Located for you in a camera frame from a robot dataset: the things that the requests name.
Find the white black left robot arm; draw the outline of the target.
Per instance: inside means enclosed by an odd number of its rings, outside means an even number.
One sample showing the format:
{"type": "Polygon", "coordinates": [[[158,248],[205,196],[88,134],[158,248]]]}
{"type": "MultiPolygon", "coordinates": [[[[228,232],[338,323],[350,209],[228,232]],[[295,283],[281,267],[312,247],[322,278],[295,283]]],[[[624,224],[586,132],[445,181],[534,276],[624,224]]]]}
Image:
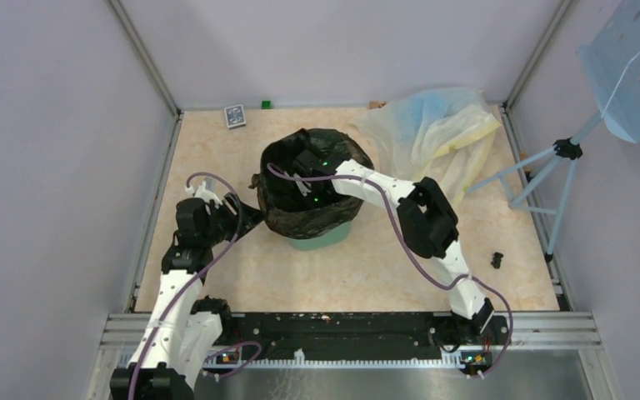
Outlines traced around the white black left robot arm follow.
{"type": "Polygon", "coordinates": [[[161,262],[157,301],[141,342],[125,367],[112,373],[114,399],[193,399],[214,344],[233,336],[228,302],[202,297],[220,243],[231,244],[263,221],[263,213],[227,193],[192,197],[176,206],[177,228],[161,262]]]}

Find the black trash bag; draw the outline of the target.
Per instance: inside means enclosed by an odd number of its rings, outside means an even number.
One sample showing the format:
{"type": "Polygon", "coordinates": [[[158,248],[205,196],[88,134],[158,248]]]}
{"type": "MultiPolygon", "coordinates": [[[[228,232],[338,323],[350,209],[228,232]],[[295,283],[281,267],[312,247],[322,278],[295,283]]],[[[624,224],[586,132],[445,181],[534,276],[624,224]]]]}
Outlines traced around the black trash bag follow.
{"type": "Polygon", "coordinates": [[[338,226],[351,222],[363,201],[334,191],[326,182],[296,182],[280,178],[297,178],[296,159],[309,151],[320,163],[333,159],[353,159],[374,168],[364,149],[346,133],[331,128],[301,128],[268,144],[261,153],[260,172],[252,175],[250,188],[257,192],[258,206],[267,227],[285,238],[306,240],[321,237],[338,226]]]}

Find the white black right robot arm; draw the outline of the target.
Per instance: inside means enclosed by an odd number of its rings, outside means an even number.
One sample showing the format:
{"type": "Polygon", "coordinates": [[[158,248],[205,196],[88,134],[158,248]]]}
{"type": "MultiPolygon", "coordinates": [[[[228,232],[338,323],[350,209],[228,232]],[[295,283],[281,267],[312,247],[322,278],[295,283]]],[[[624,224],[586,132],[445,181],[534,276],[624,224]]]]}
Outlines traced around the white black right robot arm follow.
{"type": "Polygon", "coordinates": [[[409,260],[424,258],[435,267],[429,280],[447,291],[457,336],[478,343],[488,334],[494,307],[472,278],[458,239],[458,216],[435,180],[402,180],[352,158],[320,158],[309,150],[292,161],[290,178],[308,189],[312,205],[344,196],[385,208],[409,260]]]}

